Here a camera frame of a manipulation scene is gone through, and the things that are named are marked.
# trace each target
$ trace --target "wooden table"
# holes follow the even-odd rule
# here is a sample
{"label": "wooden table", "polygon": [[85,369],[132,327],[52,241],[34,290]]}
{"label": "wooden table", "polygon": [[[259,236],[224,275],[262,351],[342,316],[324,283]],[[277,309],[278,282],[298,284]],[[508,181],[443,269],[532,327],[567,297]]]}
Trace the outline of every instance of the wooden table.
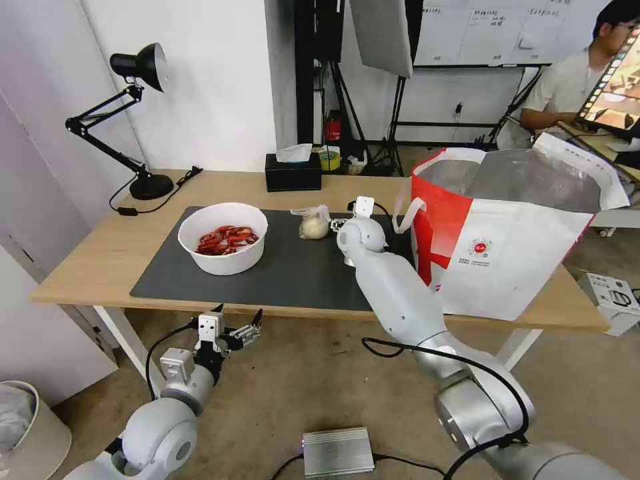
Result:
{"label": "wooden table", "polygon": [[569,142],[584,150],[593,152],[600,158],[608,160],[614,164],[616,168],[628,174],[636,182],[640,182],[640,169],[616,163],[615,161],[616,158],[618,158],[618,152],[609,148],[609,145],[628,145],[629,142],[626,142],[603,129],[598,130],[596,133],[589,134],[564,122],[560,122],[558,125],[562,130],[569,134],[567,138]]}
{"label": "wooden table", "polygon": [[[183,174],[182,171],[174,170],[159,173],[174,179]],[[262,209],[289,210],[324,203],[331,211],[346,212],[349,201],[357,195],[366,195],[390,208],[404,181],[407,180],[327,175],[323,178],[321,191],[267,193],[262,173],[202,172],[157,212],[138,217],[108,214],[42,282],[33,292],[32,298],[38,302],[94,306],[133,364],[144,375],[147,350],[122,308],[206,311],[217,305],[202,301],[144,299],[129,295],[187,207],[241,201]],[[162,199],[143,203],[128,198],[123,205],[148,209],[161,201]],[[266,315],[376,320],[370,311],[225,304],[225,311],[229,312],[254,312],[258,308],[264,308]],[[512,368],[520,360],[543,329],[602,332],[609,328],[608,322],[563,266],[556,270],[542,292],[517,321],[447,316],[447,322],[512,330],[513,333],[498,354],[507,368]],[[151,366],[151,379],[155,387],[163,384],[156,365]]]}
{"label": "wooden table", "polygon": [[590,151],[600,158],[610,162],[616,169],[629,178],[630,181],[636,184],[635,192],[630,195],[630,207],[625,207],[615,210],[607,210],[598,213],[595,216],[592,227],[604,227],[606,230],[601,231],[603,236],[610,237],[615,232],[616,228],[640,228],[640,204],[639,198],[639,186],[640,184],[640,169],[628,167],[626,165],[620,165],[616,162],[618,153],[611,150],[608,145],[611,144],[628,144],[628,142],[614,136],[614,134],[600,129],[598,132],[589,134],[585,133],[577,128],[572,127],[564,122],[558,124],[559,132],[556,135],[566,140],[576,147],[583,150]]}

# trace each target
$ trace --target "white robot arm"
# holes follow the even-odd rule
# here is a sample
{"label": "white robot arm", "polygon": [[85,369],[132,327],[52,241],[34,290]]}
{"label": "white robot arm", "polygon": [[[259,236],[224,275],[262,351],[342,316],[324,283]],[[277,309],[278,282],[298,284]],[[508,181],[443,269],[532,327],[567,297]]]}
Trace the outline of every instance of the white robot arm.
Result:
{"label": "white robot arm", "polygon": [[[464,357],[498,373],[520,396],[533,420],[531,400],[504,365],[454,338],[446,328],[437,294],[406,259],[384,252],[385,234],[369,218],[372,208],[372,199],[359,197],[354,218],[334,221],[333,227],[345,263],[355,267],[358,285],[384,330],[398,343]],[[462,452],[472,453],[479,445],[523,426],[523,411],[514,394],[486,370],[430,353],[414,351],[414,356],[439,382],[436,414]],[[600,460],[563,445],[521,442],[495,445],[481,454],[505,480],[623,480]]]}
{"label": "white robot arm", "polygon": [[196,355],[170,348],[160,359],[167,380],[160,398],[138,408],[122,434],[96,460],[65,480],[165,480],[196,446],[196,417],[218,382],[222,363],[261,333],[262,310],[249,325],[225,328],[222,306],[198,317]]}

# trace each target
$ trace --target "concrete floor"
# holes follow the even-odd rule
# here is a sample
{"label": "concrete floor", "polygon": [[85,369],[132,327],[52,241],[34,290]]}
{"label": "concrete floor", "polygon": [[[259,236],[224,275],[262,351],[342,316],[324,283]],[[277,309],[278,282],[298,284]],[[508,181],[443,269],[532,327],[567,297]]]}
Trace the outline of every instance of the concrete floor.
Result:
{"label": "concrete floor", "polygon": [[[610,239],[588,231],[566,265],[627,279],[640,286],[640,231],[619,230]],[[184,313],[129,311],[146,345],[184,324]],[[247,317],[229,316],[230,325]],[[502,329],[453,328],[460,340],[496,352]],[[362,336],[383,336],[376,323],[266,318],[263,336],[225,362],[206,412],[199,420],[196,452],[176,479],[268,479],[300,452],[305,431],[366,425],[374,451],[447,467],[458,455],[433,413],[435,385],[409,355],[392,360],[362,348]],[[165,347],[192,347],[195,332]],[[55,409],[73,431],[63,478],[94,458],[148,400],[142,378],[127,359],[120,370]],[[638,477],[640,329],[624,337],[545,332],[514,369],[533,400],[538,420],[532,441],[559,441],[600,457],[629,478]],[[303,478],[301,462],[282,479]],[[368,479],[430,479],[432,472],[383,462]],[[456,476],[494,479],[482,460]]]}

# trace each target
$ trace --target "crayfish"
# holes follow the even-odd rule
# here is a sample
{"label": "crayfish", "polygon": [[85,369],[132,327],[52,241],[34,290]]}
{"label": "crayfish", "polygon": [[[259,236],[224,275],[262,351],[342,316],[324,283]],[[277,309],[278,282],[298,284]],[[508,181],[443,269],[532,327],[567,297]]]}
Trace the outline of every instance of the crayfish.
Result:
{"label": "crayfish", "polygon": [[237,252],[238,247],[254,244],[258,238],[250,227],[224,225],[200,237],[196,252],[202,255],[228,255]]}

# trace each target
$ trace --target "garlic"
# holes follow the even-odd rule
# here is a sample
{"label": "garlic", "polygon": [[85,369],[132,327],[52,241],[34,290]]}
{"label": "garlic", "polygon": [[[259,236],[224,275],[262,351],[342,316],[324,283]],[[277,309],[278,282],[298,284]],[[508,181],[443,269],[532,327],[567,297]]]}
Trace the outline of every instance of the garlic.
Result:
{"label": "garlic", "polygon": [[329,232],[329,222],[316,215],[305,217],[300,224],[300,238],[303,240],[319,240]]}

